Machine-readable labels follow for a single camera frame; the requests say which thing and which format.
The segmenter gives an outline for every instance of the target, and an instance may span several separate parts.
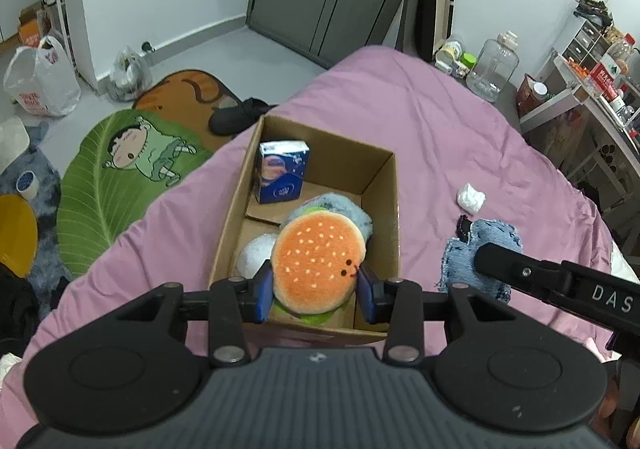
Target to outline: tape roll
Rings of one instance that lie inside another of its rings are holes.
[[[15,183],[18,194],[27,201],[33,200],[36,197],[39,186],[40,182],[38,182],[33,171],[25,171],[18,176],[18,181]]]

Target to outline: blue gripper pad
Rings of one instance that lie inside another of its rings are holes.
[[[358,304],[362,310],[364,320],[369,324],[374,324],[375,313],[373,306],[373,287],[372,282],[365,275],[364,270],[358,270],[358,279],[356,281],[356,296]]]
[[[254,323],[267,320],[273,304],[273,269],[271,261],[266,260],[250,282],[252,297],[255,299]]]

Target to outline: black shoe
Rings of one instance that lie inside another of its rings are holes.
[[[222,108],[213,112],[209,119],[209,129],[218,136],[230,136],[248,129],[271,109],[259,98],[248,98],[234,108]]]

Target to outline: pink bedsheet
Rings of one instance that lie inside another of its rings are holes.
[[[388,48],[364,48],[273,111],[396,153],[401,276],[424,289],[433,290],[440,278],[444,246],[461,213],[456,192],[466,182],[486,194],[477,217],[516,226],[525,254],[609,272],[611,237],[595,205],[528,147],[493,106],[420,60]],[[206,288],[250,134],[242,133],[159,197],[143,220],[69,285],[60,307],[33,337],[25,361],[4,381],[0,447],[13,447],[35,423],[22,375],[38,349],[166,281],[179,281],[186,291]],[[516,291],[511,305],[577,340],[593,337],[600,349],[608,337]],[[203,325],[190,328],[187,344],[194,352],[204,353],[204,332]],[[431,352],[445,346],[439,324],[427,325],[426,335]]]

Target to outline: cardboard box on floor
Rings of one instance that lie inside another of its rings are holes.
[[[38,10],[42,9],[42,3],[36,2],[20,12],[18,20],[18,37],[25,46],[36,47],[40,43],[40,27],[38,26]]]
[[[270,140],[304,140],[309,146],[305,181],[298,200],[260,205],[255,199],[258,144]],[[267,114],[256,125],[244,156],[238,189],[226,214],[210,282],[233,274],[236,258],[249,241],[264,233],[277,233],[278,226],[292,210],[306,200],[330,191],[349,197],[371,217],[373,235],[367,242],[367,264],[380,279],[397,277],[400,256],[396,156],[373,145]],[[336,310],[320,325],[303,323],[276,307],[272,307],[268,323],[285,326],[290,331],[322,334],[322,338],[352,345],[383,339],[388,326],[368,325],[357,308],[355,294],[347,306]]]

